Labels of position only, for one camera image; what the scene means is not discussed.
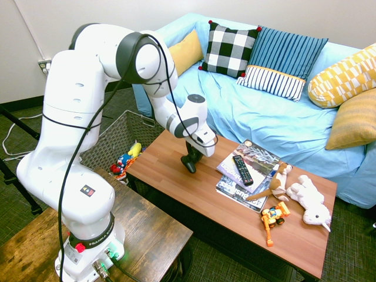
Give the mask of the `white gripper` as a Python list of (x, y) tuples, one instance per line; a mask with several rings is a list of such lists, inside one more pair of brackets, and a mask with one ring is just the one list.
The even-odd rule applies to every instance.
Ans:
[(195, 161), (200, 161), (203, 156), (210, 157), (215, 151), (215, 142), (211, 140), (207, 143), (200, 143), (198, 140), (189, 139), (186, 142), (187, 157)]

